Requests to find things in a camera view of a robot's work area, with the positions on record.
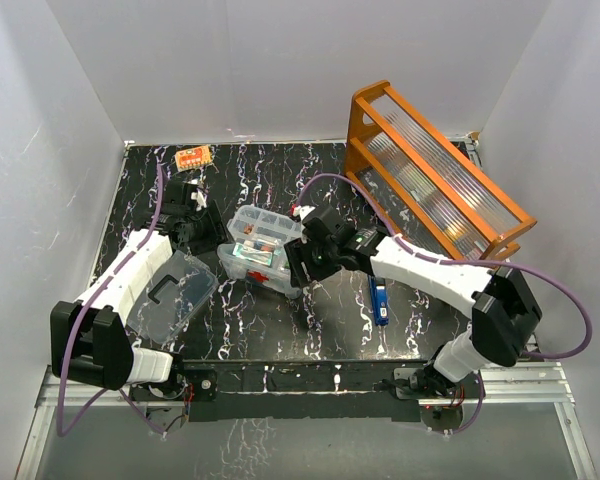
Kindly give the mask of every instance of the red object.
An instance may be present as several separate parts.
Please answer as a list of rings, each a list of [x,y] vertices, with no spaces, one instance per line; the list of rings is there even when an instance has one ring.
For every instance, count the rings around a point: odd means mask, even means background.
[[[258,283],[264,283],[264,282],[269,281],[269,278],[266,277],[265,275],[261,274],[260,272],[250,271],[250,272],[247,272],[247,275],[249,275],[251,278],[253,278]]]

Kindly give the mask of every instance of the black handle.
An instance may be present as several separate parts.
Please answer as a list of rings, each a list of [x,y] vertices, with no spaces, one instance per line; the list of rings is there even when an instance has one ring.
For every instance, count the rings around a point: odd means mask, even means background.
[[[156,305],[160,305],[160,300],[158,300],[158,298],[156,297],[156,294],[162,290],[162,288],[169,282],[172,282],[174,284],[178,284],[178,280],[176,280],[174,277],[172,277],[171,275],[165,275],[162,280],[160,280],[158,282],[158,285],[156,285],[155,287],[153,287],[153,290],[151,290],[149,292],[149,300],[153,300],[155,302]]]

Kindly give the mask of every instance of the small item in container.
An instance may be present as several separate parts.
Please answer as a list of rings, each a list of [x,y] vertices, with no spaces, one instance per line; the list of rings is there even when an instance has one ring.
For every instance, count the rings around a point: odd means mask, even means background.
[[[176,152],[176,167],[179,172],[193,170],[194,168],[209,165],[211,160],[211,151],[209,145],[202,147],[187,148]]]
[[[236,243],[236,246],[233,248],[233,256],[270,267],[273,261],[273,253],[250,247],[247,245],[248,243],[253,242],[245,241],[243,244]]]

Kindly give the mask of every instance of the table surface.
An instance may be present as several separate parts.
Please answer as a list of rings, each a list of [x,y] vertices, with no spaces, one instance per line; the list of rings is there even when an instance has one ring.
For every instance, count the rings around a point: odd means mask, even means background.
[[[174,154],[188,145],[130,147],[96,264],[100,275],[122,249],[129,232],[139,228],[155,207],[156,162],[168,177],[177,170]],[[213,164],[184,172],[202,176],[223,217],[255,205],[287,214],[299,189],[321,172],[343,171],[343,143],[247,144],[211,146]],[[323,180],[309,192],[310,202],[328,202],[357,226],[376,223],[371,208],[351,187]],[[407,211],[403,226],[421,225]],[[153,348],[176,351],[188,359],[378,359],[426,360],[444,342],[466,329],[467,319],[450,306],[407,285],[388,282],[389,325],[376,327],[370,310],[368,278],[341,271],[315,284],[307,295],[284,295],[227,278],[215,252],[200,255],[220,282],[209,307],[197,314],[178,337]]]

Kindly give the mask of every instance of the gray floor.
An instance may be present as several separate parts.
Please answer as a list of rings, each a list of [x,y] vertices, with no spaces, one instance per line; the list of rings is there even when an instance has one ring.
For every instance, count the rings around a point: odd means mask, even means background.
[[[576,478],[552,404],[487,404],[448,441],[375,419],[187,424],[162,441],[130,409],[87,417],[50,435],[38,480]]]

